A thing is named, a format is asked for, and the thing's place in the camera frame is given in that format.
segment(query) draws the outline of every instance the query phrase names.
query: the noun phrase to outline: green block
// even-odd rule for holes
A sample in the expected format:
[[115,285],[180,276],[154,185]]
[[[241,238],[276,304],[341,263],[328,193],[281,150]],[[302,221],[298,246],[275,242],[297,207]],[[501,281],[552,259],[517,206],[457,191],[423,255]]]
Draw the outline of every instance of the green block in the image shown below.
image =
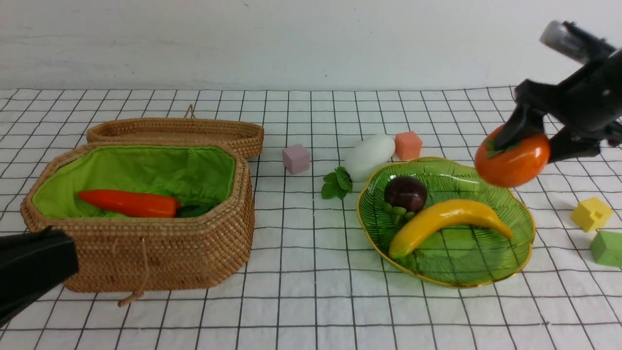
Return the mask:
[[594,262],[599,265],[622,267],[622,234],[598,231],[590,244]]

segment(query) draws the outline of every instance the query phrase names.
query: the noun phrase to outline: wicker basket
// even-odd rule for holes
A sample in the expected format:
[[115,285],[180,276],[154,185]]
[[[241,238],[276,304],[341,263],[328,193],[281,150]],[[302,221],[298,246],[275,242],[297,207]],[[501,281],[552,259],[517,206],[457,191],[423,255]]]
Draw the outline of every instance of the wicker basket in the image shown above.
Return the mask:
[[114,141],[179,141],[200,146],[219,142],[244,158],[261,154],[264,128],[245,121],[197,119],[192,105],[183,118],[135,118],[107,121],[90,128],[86,140]]
[[199,217],[188,219],[50,219],[33,203],[39,187],[64,165],[101,146],[188,146],[178,142],[126,141],[92,143],[56,157],[44,169],[21,204],[27,228],[64,230],[75,240],[80,272],[64,284],[75,292],[128,292],[126,305],[147,290],[210,288],[248,261],[254,232],[254,201],[248,163],[237,152],[215,146],[234,157],[233,190],[227,200]]

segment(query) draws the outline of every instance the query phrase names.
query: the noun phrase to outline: toy vegetable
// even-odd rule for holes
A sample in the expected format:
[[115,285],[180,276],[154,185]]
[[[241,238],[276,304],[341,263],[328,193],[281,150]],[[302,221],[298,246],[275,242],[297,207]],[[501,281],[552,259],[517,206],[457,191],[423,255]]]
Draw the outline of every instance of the toy vegetable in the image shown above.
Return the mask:
[[493,186],[521,186],[536,178],[549,162],[549,139],[542,133],[507,149],[494,149],[493,140],[501,128],[495,129],[477,149],[475,170]]
[[173,218],[181,208],[173,197],[114,189],[80,191],[78,197],[92,206],[128,217]]
[[375,170],[395,153],[395,140],[384,134],[373,135],[354,147],[343,160],[343,166],[324,176],[322,198],[343,199],[352,193],[353,182],[365,182]]
[[474,225],[497,230],[507,239],[512,230],[494,210],[484,203],[470,199],[450,199],[424,209],[397,232],[389,246],[392,259],[404,258],[440,229],[454,225]]

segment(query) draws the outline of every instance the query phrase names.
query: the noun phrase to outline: basket handle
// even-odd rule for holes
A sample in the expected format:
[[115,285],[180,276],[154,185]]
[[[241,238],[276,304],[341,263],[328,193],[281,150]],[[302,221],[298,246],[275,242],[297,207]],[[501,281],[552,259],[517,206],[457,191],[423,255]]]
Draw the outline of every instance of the basket handle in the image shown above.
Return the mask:
[[[116,241],[113,244],[113,254],[115,254],[115,246],[116,246]],[[119,300],[119,303],[117,304],[120,308],[122,308],[123,306],[129,305],[131,303],[133,303],[134,301],[142,298],[142,296],[145,294],[145,286],[147,285],[147,281],[149,280],[149,260],[147,259],[147,249],[145,247],[145,238],[141,238],[141,250],[142,250],[142,262],[143,265],[145,266],[145,274],[144,274],[144,278],[142,279],[142,283],[140,285],[140,287],[131,295],[125,297],[122,300]]]
[[190,119],[196,118],[196,116],[194,115],[194,107],[192,106],[192,103],[190,104],[190,106],[188,106],[186,114],[184,114],[183,117],[186,118],[188,116],[188,113],[190,113]]

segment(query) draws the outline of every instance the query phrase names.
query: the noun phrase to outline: orange persimmon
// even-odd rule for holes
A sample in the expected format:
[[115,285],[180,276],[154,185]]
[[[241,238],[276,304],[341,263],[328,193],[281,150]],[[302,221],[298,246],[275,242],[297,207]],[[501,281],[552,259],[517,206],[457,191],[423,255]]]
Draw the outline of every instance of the orange persimmon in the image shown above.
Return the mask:
[[490,146],[501,128],[490,133],[477,149],[475,170],[493,186],[521,186],[535,179],[549,162],[549,139],[544,133],[537,134],[499,152]]

